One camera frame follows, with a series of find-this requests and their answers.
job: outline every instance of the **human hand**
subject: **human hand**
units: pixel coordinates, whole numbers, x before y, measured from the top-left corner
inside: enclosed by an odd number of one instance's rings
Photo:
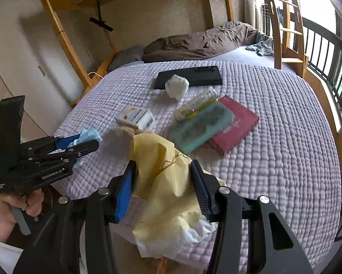
[[[29,216],[38,216],[42,210],[43,193],[38,189],[27,196],[0,194],[0,241],[5,242],[16,224],[11,206],[24,208]]]

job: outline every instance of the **cabinet handle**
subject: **cabinet handle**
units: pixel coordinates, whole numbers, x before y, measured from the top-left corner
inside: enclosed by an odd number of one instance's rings
[[[42,72],[43,76],[45,76],[45,72],[44,70],[42,69],[42,67],[38,66],[39,70]]]

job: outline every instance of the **white wardrobe door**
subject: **white wardrobe door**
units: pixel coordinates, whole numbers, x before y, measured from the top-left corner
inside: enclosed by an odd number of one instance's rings
[[[0,75],[14,96],[26,96],[25,111],[48,135],[84,90],[40,0],[0,0]]]

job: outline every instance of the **white tissue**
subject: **white tissue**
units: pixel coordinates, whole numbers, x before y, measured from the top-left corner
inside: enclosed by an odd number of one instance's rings
[[[167,94],[178,101],[180,101],[186,94],[189,88],[189,81],[186,78],[174,74],[171,79],[165,83]]]
[[[196,246],[212,232],[216,231],[218,224],[210,223],[204,215],[201,215],[199,222],[180,230],[178,236],[172,238],[155,239],[146,243],[136,240],[141,257],[159,257],[163,255],[167,258],[174,258],[179,253]]]

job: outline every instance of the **electrical cable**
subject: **electrical cable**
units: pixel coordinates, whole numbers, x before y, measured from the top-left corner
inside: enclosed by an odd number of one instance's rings
[[[103,77],[102,77],[101,75],[97,74],[96,72],[90,72],[90,73],[88,73],[88,76],[90,76],[90,74],[92,74],[92,73],[95,73],[98,77],[100,77],[101,79],[103,79]]]

